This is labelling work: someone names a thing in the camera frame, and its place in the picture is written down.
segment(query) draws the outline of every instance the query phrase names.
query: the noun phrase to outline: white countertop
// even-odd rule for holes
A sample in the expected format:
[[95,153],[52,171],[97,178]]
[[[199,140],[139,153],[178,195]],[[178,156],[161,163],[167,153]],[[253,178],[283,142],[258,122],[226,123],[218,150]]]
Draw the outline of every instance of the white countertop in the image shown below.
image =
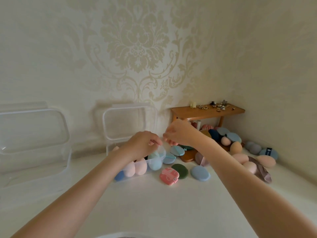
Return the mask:
[[[101,154],[72,160],[72,183],[104,157]],[[180,159],[176,163],[189,170],[196,165]],[[206,182],[189,175],[168,186],[157,171],[111,183],[76,237],[257,237],[215,172],[210,166],[207,169],[211,179]],[[269,172],[271,187],[317,224],[317,187],[279,165]],[[0,212],[0,237],[10,237],[56,197]]]

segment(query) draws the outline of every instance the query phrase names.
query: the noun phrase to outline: forearm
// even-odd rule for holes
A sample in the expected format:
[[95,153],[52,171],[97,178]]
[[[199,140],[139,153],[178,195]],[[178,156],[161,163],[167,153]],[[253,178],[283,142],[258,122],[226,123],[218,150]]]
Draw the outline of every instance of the forearm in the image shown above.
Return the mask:
[[85,177],[23,226],[13,238],[74,237],[117,173],[127,152],[112,152]]
[[214,140],[197,132],[192,146],[209,161],[259,237],[317,237],[310,220]]

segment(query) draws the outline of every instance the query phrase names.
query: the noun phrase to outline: plastic storage box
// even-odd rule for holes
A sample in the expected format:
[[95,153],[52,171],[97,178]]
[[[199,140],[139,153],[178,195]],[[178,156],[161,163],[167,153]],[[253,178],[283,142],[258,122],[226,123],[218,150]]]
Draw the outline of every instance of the plastic storage box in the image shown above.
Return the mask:
[[38,103],[0,106],[0,209],[58,192],[71,184],[70,135],[63,114]]
[[[102,121],[108,155],[115,146],[121,147],[135,133],[145,130],[154,132],[157,124],[157,110],[150,103],[112,105],[103,113]],[[163,146],[160,146],[155,153],[149,155],[148,160],[128,164],[119,172],[115,180],[140,176],[138,173],[143,174],[145,166],[145,174],[158,170],[161,168],[165,156],[166,151]]]

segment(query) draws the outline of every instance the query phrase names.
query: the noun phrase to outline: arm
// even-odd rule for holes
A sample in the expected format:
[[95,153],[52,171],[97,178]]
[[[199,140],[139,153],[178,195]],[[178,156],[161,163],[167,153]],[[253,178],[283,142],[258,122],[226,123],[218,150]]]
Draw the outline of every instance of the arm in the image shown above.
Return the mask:
[[74,237],[117,173],[129,162],[154,152],[158,145],[162,145],[162,141],[157,135],[148,131],[137,133],[12,238]]
[[259,237],[317,237],[315,225],[299,210],[188,122],[173,122],[164,139],[192,146],[209,161]]

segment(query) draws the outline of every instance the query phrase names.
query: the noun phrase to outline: hand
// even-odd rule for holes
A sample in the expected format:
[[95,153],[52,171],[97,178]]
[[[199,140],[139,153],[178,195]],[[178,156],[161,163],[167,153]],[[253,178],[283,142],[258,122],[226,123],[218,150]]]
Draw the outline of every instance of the hand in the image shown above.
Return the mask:
[[166,129],[163,138],[169,145],[182,144],[192,146],[197,133],[199,131],[188,121],[177,119]]
[[162,140],[149,131],[137,132],[120,149],[125,149],[131,154],[130,161],[138,160],[148,156],[163,145]]

